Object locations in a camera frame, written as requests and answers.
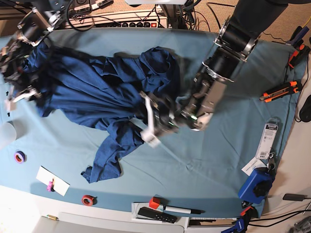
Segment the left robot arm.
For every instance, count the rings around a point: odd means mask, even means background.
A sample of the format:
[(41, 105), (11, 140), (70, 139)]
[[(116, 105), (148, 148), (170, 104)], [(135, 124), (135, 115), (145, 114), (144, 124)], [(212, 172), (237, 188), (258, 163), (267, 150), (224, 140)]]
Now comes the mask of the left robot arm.
[(238, 69), (247, 61), (262, 32), (287, 8), (288, 0), (240, 0), (220, 28), (214, 40), (215, 48), (202, 62), (193, 80), (190, 97), (181, 107), (171, 98), (157, 98), (142, 93), (148, 113), (147, 128), (141, 132), (145, 141), (188, 125), (203, 131), (222, 98), (226, 85), (233, 81)]

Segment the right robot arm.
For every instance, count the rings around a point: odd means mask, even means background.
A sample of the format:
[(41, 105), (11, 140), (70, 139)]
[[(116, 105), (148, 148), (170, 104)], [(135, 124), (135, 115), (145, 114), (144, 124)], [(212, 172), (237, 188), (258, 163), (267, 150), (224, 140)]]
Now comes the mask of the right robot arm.
[(32, 5), (33, 8), (17, 25), (17, 31), (10, 41), (0, 50), (0, 73), (4, 82), (11, 85), (8, 99), (5, 100), (9, 105), (33, 96), (41, 97), (36, 80), (39, 73), (45, 69), (48, 60), (29, 73), (23, 68), (34, 48), (45, 39), (51, 42), (49, 34), (61, 23), (64, 12), (61, 5), (53, 6), (49, 0), (33, 1)]

